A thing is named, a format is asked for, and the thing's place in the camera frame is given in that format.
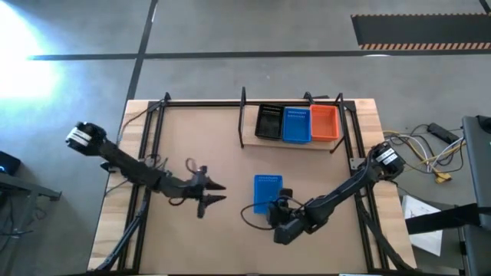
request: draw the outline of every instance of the wooden tabletop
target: wooden tabletop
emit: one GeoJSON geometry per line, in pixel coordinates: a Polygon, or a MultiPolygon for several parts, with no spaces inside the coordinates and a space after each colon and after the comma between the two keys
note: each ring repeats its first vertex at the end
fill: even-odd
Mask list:
{"type": "MultiPolygon", "coordinates": [[[[384,140],[381,123],[378,117],[377,107],[373,99],[356,99],[356,108],[358,112],[358,121],[361,128],[361,135],[367,153],[370,148],[384,140]]],[[[134,118],[137,114],[144,111],[148,107],[148,100],[130,100],[127,104],[127,109],[124,114],[124,123],[134,118]]],[[[140,141],[143,132],[145,116],[132,121],[124,131],[123,139],[120,142],[120,148],[133,157],[137,157],[140,148],[140,141]]],[[[357,152],[356,142],[352,127],[348,122],[351,131],[351,140],[354,153],[357,152]]],[[[152,131],[149,135],[149,145],[153,142],[152,131]]],[[[113,187],[124,181],[119,174],[110,176],[107,188],[113,187]]],[[[115,189],[104,199],[101,216],[97,227],[97,232],[92,248],[91,259],[88,264],[89,269],[96,268],[113,250],[116,243],[119,241],[126,221],[127,208],[130,200],[131,184],[122,185],[115,189]]],[[[412,267],[416,267],[413,250],[410,245],[407,228],[404,221],[402,208],[400,206],[397,188],[389,182],[379,182],[374,187],[374,195],[377,202],[377,210],[381,222],[382,232],[392,244],[396,252],[412,267]]],[[[380,267],[380,262],[377,256],[377,246],[372,235],[371,248],[374,256],[376,267],[380,267]]],[[[133,259],[133,250],[129,251],[127,265],[131,265],[133,259]]]]}

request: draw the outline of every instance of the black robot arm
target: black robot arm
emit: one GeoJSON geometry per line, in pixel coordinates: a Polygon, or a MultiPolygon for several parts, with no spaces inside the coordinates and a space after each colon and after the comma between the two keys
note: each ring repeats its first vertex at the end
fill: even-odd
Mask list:
{"type": "Polygon", "coordinates": [[[205,195],[205,190],[224,190],[226,187],[213,182],[207,175],[206,166],[192,172],[189,180],[181,180],[165,169],[149,167],[134,159],[107,139],[106,131],[92,123],[77,123],[68,134],[67,145],[85,156],[100,156],[113,167],[120,169],[134,185],[145,186],[153,192],[161,192],[171,199],[195,199],[198,217],[204,216],[208,205],[225,198],[224,195],[205,195]]]}
{"type": "Polygon", "coordinates": [[[325,225],[336,206],[362,188],[372,189],[380,180],[392,180],[404,171],[404,160],[388,143],[376,145],[357,172],[333,192],[308,200],[301,208],[269,205],[268,223],[275,227],[274,241],[288,245],[302,232],[311,234],[325,225]]]}

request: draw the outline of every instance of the black bin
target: black bin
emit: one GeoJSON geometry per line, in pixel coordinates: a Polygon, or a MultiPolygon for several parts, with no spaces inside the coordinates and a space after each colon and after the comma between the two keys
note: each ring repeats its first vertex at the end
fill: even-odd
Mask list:
{"type": "Polygon", "coordinates": [[[260,104],[258,120],[255,123],[255,135],[271,140],[281,139],[284,110],[282,106],[260,104]]]}

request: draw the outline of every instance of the orange bin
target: orange bin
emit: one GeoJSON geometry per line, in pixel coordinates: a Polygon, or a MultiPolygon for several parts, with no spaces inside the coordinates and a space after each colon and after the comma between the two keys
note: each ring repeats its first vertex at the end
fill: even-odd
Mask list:
{"type": "Polygon", "coordinates": [[[312,104],[310,114],[312,140],[330,142],[339,138],[337,107],[312,104]]]}

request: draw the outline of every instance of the blue plastic basket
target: blue plastic basket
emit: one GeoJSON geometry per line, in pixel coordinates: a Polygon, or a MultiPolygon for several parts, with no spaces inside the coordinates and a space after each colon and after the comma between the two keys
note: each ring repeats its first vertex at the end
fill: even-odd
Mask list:
{"type": "Polygon", "coordinates": [[[283,115],[283,141],[308,143],[312,141],[310,110],[286,107],[283,115]]]}
{"type": "MultiPolygon", "coordinates": [[[[254,203],[270,202],[278,198],[279,191],[283,188],[283,177],[274,175],[254,176],[254,203]]],[[[265,214],[267,204],[254,206],[255,214],[265,214]]]]}

